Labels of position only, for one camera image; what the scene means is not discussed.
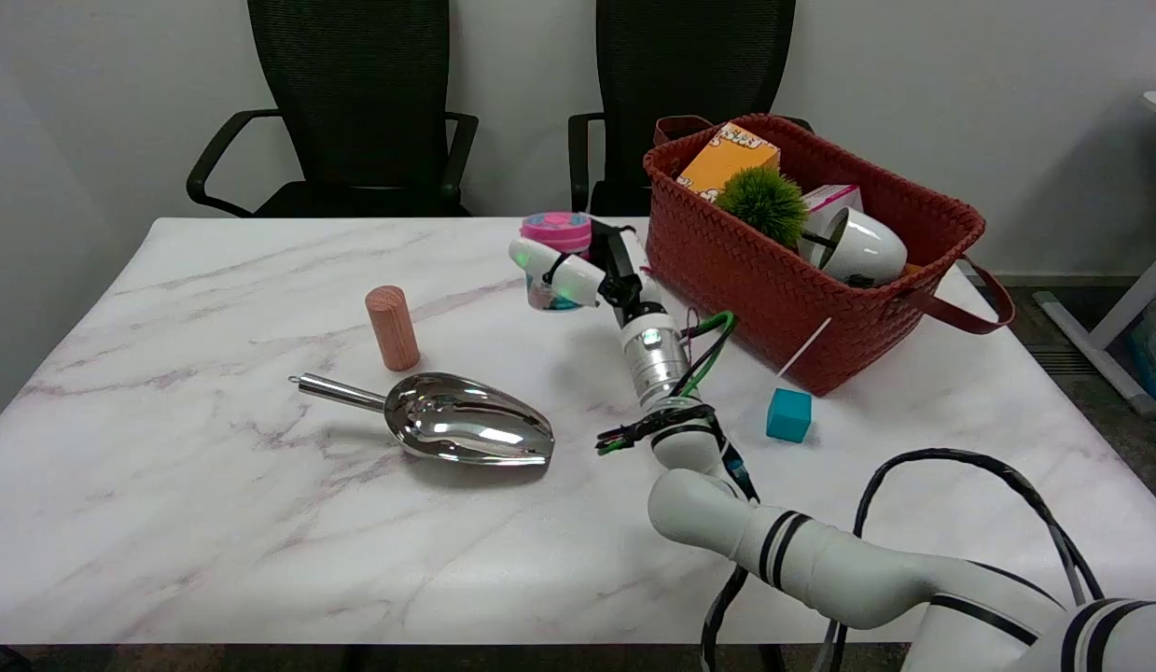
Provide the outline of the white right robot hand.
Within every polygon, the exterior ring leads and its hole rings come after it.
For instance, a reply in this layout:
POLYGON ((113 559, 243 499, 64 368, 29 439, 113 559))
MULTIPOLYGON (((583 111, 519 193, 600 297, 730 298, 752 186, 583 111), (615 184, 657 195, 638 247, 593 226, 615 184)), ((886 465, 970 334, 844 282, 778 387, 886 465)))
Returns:
POLYGON ((624 344, 646 352, 679 344, 633 226, 585 213, 542 213, 523 221, 507 254, 525 273, 529 307, 538 311, 608 305, 624 344))

